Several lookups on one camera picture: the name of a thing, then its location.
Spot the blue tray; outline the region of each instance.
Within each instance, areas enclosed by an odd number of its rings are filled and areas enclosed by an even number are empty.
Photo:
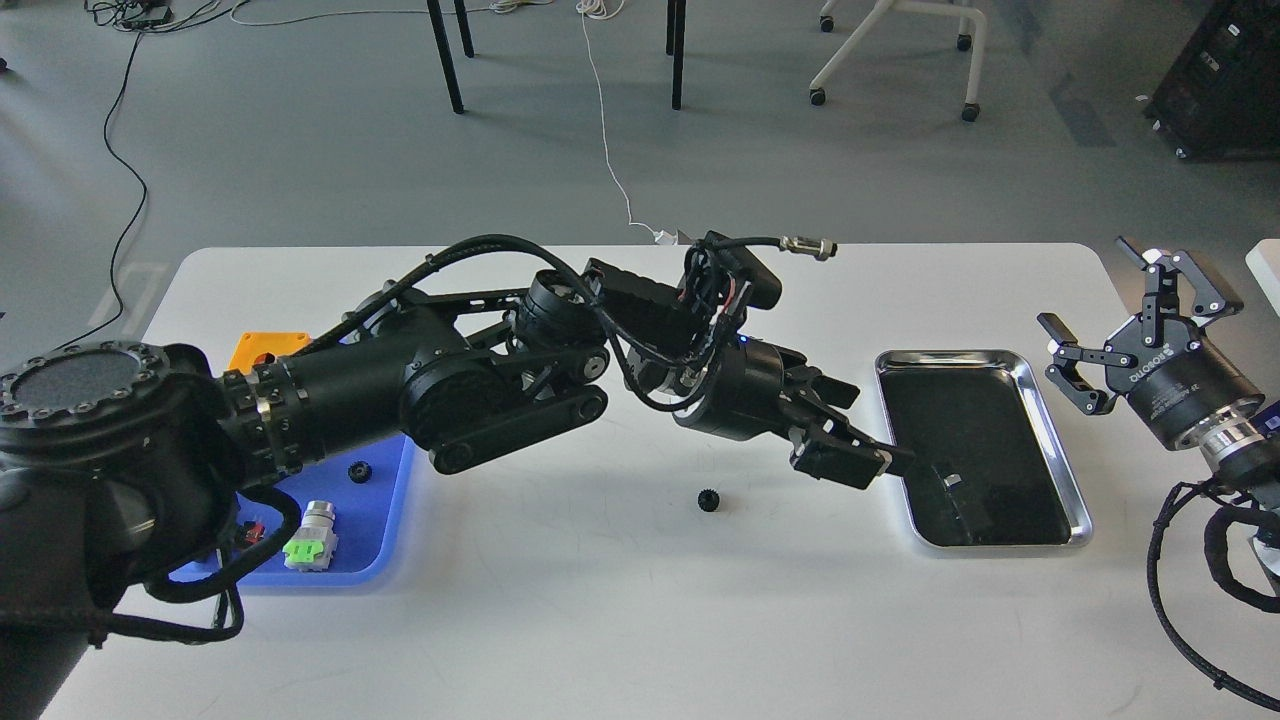
[[[338,536],[338,548],[333,562],[325,571],[302,573],[285,568],[284,553],[280,552],[239,584],[348,587],[378,575],[396,547],[415,451],[416,446],[399,436],[335,455],[276,484],[276,488],[293,496],[303,511],[312,500],[326,500],[334,505],[337,520],[333,532]],[[356,484],[347,477],[347,468],[357,460],[369,462],[374,469],[372,477],[364,484]],[[237,523],[260,521],[268,534],[279,527],[280,515],[275,510],[244,498],[239,502]],[[198,580],[216,569],[216,561],[210,556],[179,568],[170,577],[184,582]]]

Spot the black cabinet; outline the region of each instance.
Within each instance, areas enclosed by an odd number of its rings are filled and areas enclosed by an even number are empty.
[[[1152,96],[1179,158],[1280,156],[1280,0],[1219,0]]]

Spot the robotic arm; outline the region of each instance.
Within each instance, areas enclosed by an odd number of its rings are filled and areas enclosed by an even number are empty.
[[[1280,711],[1280,700],[1226,675],[1183,641],[1164,612],[1156,573],[1165,528],[1187,502],[1203,495],[1220,505],[1204,528],[1211,577],[1236,600],[1280,612],[1280,436],[1266,438],[1249,421],[1263,395],[1204,333],[1211,323],[1236,314],[1244,304],[1192,252],[1148,250],[1139,255],[1125,238],[1116,242],[1146,274],[1142,309],[1101,348],[1080,347],[1057,315],[1042,313],[1038,319],[1052,338],[1053,355],[1044,374],[1085,415],[1110,413],[1116,398],[1124,397],[1166,450],[1199,447],[1213,477],[1207,483],[1176,486],[1156,519],[1147,562],[1152,605],[1175,647],[1216,687]],[[1179,278],[1194,291],[1190,315],[1181,314]],[[1102,365],[1110,392],[1091,386],[1079,373],[1080,363]],[[1224,500],[1231,495],[1236,496],[1234,502]],[[1257,528],[1253,550],[1276,594],[1249,588],[1231,573],[1226,532],[1236,523]]]
[[[243,621],[236,582],[300,523],[275,482],[397,432],[453,474],[585,425],[608,404],[593,383],[609,350],[625,359],[627,388],[684,427],[739,441],[771,432],[791,441],[796,470],[851,487],[901,473],[909,452],[837,410],[852,405],[856,387],[739,333],[748,307],[771,309],[782,292],[753,245],[819,260],[836,252],[827,241],[708,233],[667,286],[599,260],[577,273],[527,241],[480,236],[429,256],[306,348],[247,374],[214,378],[195,347],[134,342],[63,347],[0,374],[0,707],[6,717],[38,715],[84,647],[109,633],[233,637]],[[527,290],[413,288],[486,252],[535,255],[552,269]],[[458,319],[475,314],[498,320],[463,336]],[[237,493],[283,518],[239,555],[230,551]],[[169,579],[210,551],[219,571]],[[218,597],[212,626],[115,614],[137,583],[166,602]]]

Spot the white cable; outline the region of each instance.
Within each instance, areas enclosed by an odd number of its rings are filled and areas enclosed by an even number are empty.
[[[611,13],[609,8],[604,4],[604,0],[577,0],[577,14],[584,18],[591,18],[593,20],[607,20],[613,15],[617,15],[625,8],[627,0],[621,0],[618,6]]]
[[[489,3],[489,10],[498,15],[513,13],[525,5],[550,5],[556,0],[494,0]]]
[[[196,19],[202,18],[205,15],[212,14],[212,12],[216,10],[218,6],[221,5],[221,4],[223,4],[223,0],[209,0],[207,3],[205,3],[204,5],[201,5],[198,10],[196,10],[195,13],[187,15],[186,18],[179,18],[179,19],[168,22],[165,24],[155,26],[155,27],[151,27],[151,28],[147,28],[147,29],[150,29],[150,31],[172,29],[172,28],[175,28],[175,27],[179,27],[179,26],[184,26],[184,24],[187,24],[187,23],[189,23],[192,20],[196,20]]]
[[[581,8],[582,3],[580,1],[577,5],[579,8]],[[600,96],[600,142],[604,143],[604,165],[609,168],[609,177],[613,178],[613,184],[618,186],[618,191],[622,192],[622,199],[627,204],[627,227],[645,228],[646,231],[653,233],[654,240],[657,240],[659,234],[658,231],[650,228],[649,225],[641,222],[637,222],[631,215],[631,196],[627,195],[627,190],[622,187],[622,182],[618,181],[618,174],[613,172],[613,163],[609,161],[609,135],[608,131],[605,131],[604,126],[604,86],[600,85],[600,70],[595,68],[595,58],[591,55],[591,36],[588,35],[586,32],[586,18],[589,17],[590,17],[589,14],[582,13],[582,37],[586,38],[586,59],[588,61],[591,63],[591,73],[595,74],[595,91]]]

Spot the black robotic arm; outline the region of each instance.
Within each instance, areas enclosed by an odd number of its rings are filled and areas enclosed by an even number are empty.
[[[480,236],[429,256],[330,332],[250,373],[212,377],[191,346],[100,342],[0,375],[0,708],[38,715],[88,644],[109,633],[202,643],[238,633],[236,582],[278,552],[301,512],[271,486],[324,457],[403,432],[453,474],[599,418],[611,352],[627,388],[685,427],[792,442],[791,464],[858,488],[910,454],[838,413],[858,396],[799,352],[739,333],[781,282],[748,250],[824,260],[827,241],[694,242],[676,286],[599,260],[579,273],[541,247]],[[426,295],[413,286],[488,252],[545,260],[527,290]],[[463,315],[495,322],[472,334]],[[625,354],[622,343],[630,347]],[[673,401],[652,393],[664,391]],[[237,495],[282,515],[233,553]],[[209,578],[169,573],[216,551]],[[114,612],[142,583],[166,602],[218,597],[212,626]]]

